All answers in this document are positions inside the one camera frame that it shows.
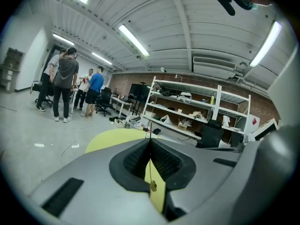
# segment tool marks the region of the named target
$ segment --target floor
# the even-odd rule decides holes
[[[71,114],[69,123],[63,123],[62,103],[59,104],[61,120],[55,122],[53,110],[47,104],[43,104],[45,112],[35,109],[37,97],[38,92],[7,94],[0,90],[0,154],[4,151],[1,166],[7,168],[11,179],[27,195],[41,180],[60,169],[60,154],[75,140],[74,132],[77,138],[74,145],[79,144],[79,148],[69,147],[64,152],[62,166],[84,154],[96,135],[116,129],[110,123],[109,115],[104,117],[103,113],[98,113],[84,119],[80,117],[82,111],[79,109]]]

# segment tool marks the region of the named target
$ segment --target black monitor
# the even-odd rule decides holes
[[[149,85],[132,84],[128,98],[145,102],[147,100],[150,88]]]

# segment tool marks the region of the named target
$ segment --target man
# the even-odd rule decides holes
[[[47,94],[49,83],[52,83],[55,78],[58,65],[59,65],[58,61],[60,58],[62,58],[63,53],[65,51],[66,51],[65,49],[61,49],[59,55],[53,56],[51,60],[48,62],[48,65],[42,74],[42,80],[43,80],[42,88],[41,91],[39,92],[39,96],[37,99],[37,107],[36,107],[36,109],[40,112],[45,111],[44,108],[42,107],[42,102],[44,101],[45,96]]]
[[[85,92],[87,92],[85,102],[88,105],[86,107],[85,114],[81,115],[83,118],[93,117],[96,98],[100,94],[100,89],[103,86],[104,79],[102,76],[102,72],[103,67],[99,66],[97,68],[97,73],[92,76],[89,84],[87,85],[87,88],[85,89]]]
[[[69,117],[69,99],[71,89],[75,88],[79,64],[75,60],[77,57],[77,50],[73,47],[68,48],[64,53],[63,58],[59,60],[59,68],[57,75],[54,79],[54,98],[53,98],[53,112],[54,120],[58,122],[58,102],[60,94],[62,93],[62,100],[64,101],[64,122],[67,123],[71,120]]]
[[[81,96],[81,101],[79,104],[79,110],[83,109],[83,103],[84,103],[85,96],[86,96],[86,92],[84,90],[86,89],[86,87],[89,83],[89,80],[92,78],[93,72],[94,72],[94,70],[91,68],[89,70],[89,74],[85,74],[85,75],[82,75],[81,77],[79,77],[79,79],[81,79],[82,81],[78,88],[78,92],[77,92],[76,99],[74,102],[74,109],[76,109],[78,106],[78,101],[79,101],[80,96]]]

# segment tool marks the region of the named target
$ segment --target gray t-shirt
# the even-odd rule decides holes
[[[60,59],[59,55],[55,55],[51,58],[51,60],[48,62],[48,65],[44,71],[44,73],[48,74],[50,76],[50,64],[53,65],[53,75],[56,75],[57,69],[58,69],[58,60]]]
[[[64,57],[59,60],[59,67],[54,79],[54,84],[61,88],[72,88],[74,74],[78,73],[79,63],[71,57]]]

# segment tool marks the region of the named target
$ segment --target office chair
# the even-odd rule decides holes
[[[41,88],[42,88],[42,83],[37,83],[39,81],[33,81],[32,82],[32,85],[31,85],[31,88],[30,88],[30,94],[33,92],[33,91],[38,91],[40,92],[41,91]],[[44,98],[44,100],[42,101],[42,103],[47,103],[49,105],[49,107],[52,107],[52,104],[53,104],[53,101],[49,98],[50,97],[53,97],[54,96],[54,87],[53,87],[53,83],[49,84],[48,85],[48,90],[47,90],[47,94]]]
[[[101,90],[101,94],[96,99],[96,113],[103,112],[104,116],[106,116],[106,113],[111,115],[111,113],[107,110],[107,108],[113,107],[113,105],[110,104],[111,95],[112,92],[110,88],[104,88]]]
[[[202,128],[201,140],[197,148],[217,148],[223,135],[222,124],[216,120],[209,120]]]

